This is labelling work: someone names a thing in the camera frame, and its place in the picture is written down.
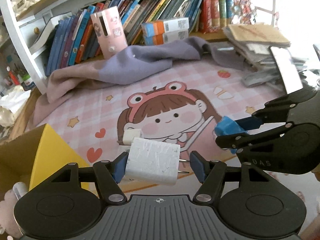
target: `red heart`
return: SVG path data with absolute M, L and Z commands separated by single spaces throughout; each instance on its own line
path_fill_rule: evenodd
M 102 149 L 101 148 L 98 148 L 96 151 L 94 151 L 94 148 L 90 148 L 87 151 L 88 161 L 90 163 L 94 163 L 96 160 L 98 160 L 100 158 L 101 154 L 102 154 Z
M 106 129 L 102 128 L 100 129 L 100 132 L 96 132 L 95 136 L 96 138 L 103 138 L 106 135 Z

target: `qr code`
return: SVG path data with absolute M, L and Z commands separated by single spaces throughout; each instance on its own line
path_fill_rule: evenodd
M 184 38 L 186 38 L 186 33 L 185 31 L 183 32 L 178 32 L 178 37 L 179 37 L 179 40 L 183 40 Z
M 179 29 L 185 29 L 186 23 L 187 23 L 187 20 L 179 20 L 178 21 Z
M 168 42 L 168 36 L 167 35 L 163 35 L 163 43 L 167 43 Z

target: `cartoon ear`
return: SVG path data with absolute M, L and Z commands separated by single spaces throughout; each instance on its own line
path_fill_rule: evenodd
M 201 113 L 204 113 L 207 110 L 207 104 L 204 101 L 200 100 L 200 99 L 198 99 L 196 101 L 196 105 L 200 109 Z
M 136 123 L 128 122 L 128 123 L 126 123 L 126 124 L 124 125 L 123 130 L 135 129 L 136 125 L 137 125 Z

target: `pink pencil box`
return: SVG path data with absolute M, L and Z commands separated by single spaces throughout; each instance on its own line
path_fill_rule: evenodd
M 105 59 L 128 47 L 116 6 L 91 14 L 91 19 Z

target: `cartoon eye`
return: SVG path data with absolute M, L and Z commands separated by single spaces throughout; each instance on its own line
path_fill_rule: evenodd
M 137 104 L 142 101 L 142 95 L 135 95 L 130 99 L 131 104 Z
M 180 83 L 173 83 L 169 86 L 169 89 L 171 90 L 179 90 L 180 88 L 182 88 L 182 85 Z

